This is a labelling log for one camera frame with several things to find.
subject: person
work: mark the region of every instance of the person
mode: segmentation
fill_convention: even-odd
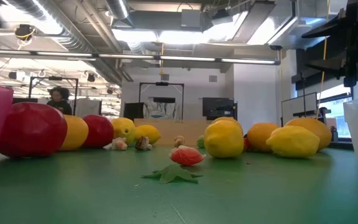
[[[47,104],[51,107],[58,109],[65,115],[73,115],[70,104],[67,103],[70,92],[66,88],[55,87],[49,91],[52,98]]]

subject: computer monitor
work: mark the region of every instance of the computer monitor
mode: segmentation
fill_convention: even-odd
[[[233,98],[203,98],[203,116],[214,120],[223,116],[234,117]]]

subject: green leaf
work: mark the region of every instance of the green leaf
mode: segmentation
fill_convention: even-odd
[[[172,165],[167,166],[166,168],[164,168],[161,171],[156,170],[156,171],[153,171],[153,174],[143,175],[142,177],[145,177],[145,178],[159,177],[160,184],[167,184],[167,183],[175,180],[175,178],[177,178],[177,177],[179,177],[183,180],[198,183],[198,180],[194,179],[194,177],[202,177],[202,175],[192,174],[188,170],[181,168],[179,165],[172,164]]]

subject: black machine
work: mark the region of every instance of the black machine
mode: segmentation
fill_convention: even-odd
[[[358,81],[358,0],[348,0],[346,10],[321,27],[302,35],[302,38],[330,36],[334,39],[346,38],[343,52],[327,60],[314,60],[306,66],[344,78],[345,87],[354,87]]]
[[[233,98],[203,98],[203,116],[214,120],[223,116],[237,119],[237,103]]]

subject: lemon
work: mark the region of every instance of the lemon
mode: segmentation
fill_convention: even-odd
[[[241,124],[240,124],[238,121],[236,121],[234,118],[232,118],[232,117],[220,117],[220,118],[216,118],[215,120],[212,121],[212,124],[214,124],[214,123],[216,123],[216,122],[218,122],[218,121],[232,121],[232,122],[236,123],[236,124],[240,127],[241,133],[242,133]]]
[[[126,138],[125,143],[130,144],[135,139],[135,124],[128,118],[116,118],[111,121],[114,128],[114,138]]]
[[[232,121],[217,121],[205,129],[204,145],[213,157],[236,157],[244,149],[242,129]]]
[[[256,123],[248,130],[247,139],[253,150],[257,152],[272,152],[270,146],[266,145],[266,140],[274,130],[279,128],[273,123]]]
[[[79,149],[88,137],[89,128],[86,122],[77,116],[65,115],[67,134],[61,151]]]
[[[283,157],[306,158],[316,154],[320,138],[306,128],[285,126],[277,128],[266,140],[274,153]]]
[[[289,121],[285,126],[300,126],[311,131],[320,138],[318,150],[322,150],[331,143],[332,134],[329,128],[322,122],[313,118],[295,118]]]
[[[149,144],[154,144],[161,138],[161,134],[157,128],[148,124],[136,127],[135,141],[139,140],[142,136],[149,138]]]

